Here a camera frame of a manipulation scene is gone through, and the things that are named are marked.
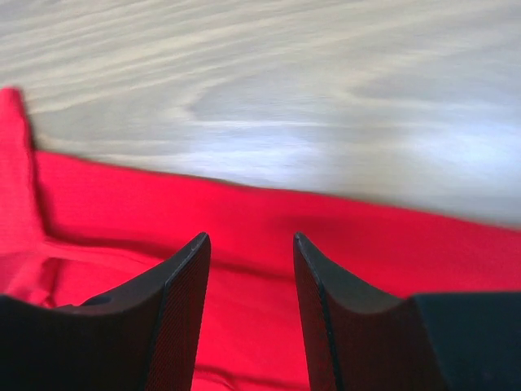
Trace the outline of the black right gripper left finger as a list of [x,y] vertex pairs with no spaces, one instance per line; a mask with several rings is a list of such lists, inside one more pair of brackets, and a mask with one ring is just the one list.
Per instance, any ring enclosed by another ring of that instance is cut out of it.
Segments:
[[81,305],[45,309],[2,296],[2,389],[190,389],[210,258],[201,233]]

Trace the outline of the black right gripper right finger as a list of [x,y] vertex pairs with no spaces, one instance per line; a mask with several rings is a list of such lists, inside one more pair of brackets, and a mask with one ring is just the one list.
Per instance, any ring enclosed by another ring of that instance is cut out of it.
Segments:
[[395,297],[293,242],[313,390],[517,390],[518,292]]

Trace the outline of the red t shirt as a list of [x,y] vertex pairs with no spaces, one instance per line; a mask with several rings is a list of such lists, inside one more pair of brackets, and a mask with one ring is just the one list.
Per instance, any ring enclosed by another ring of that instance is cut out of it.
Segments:
[[34,149],[21,94],[1,92],[1,298],[81,305],[211,242],[188,390],[313,390],[293,242],[395,297],[518,292],[520,233],[296,191],[241,187]]

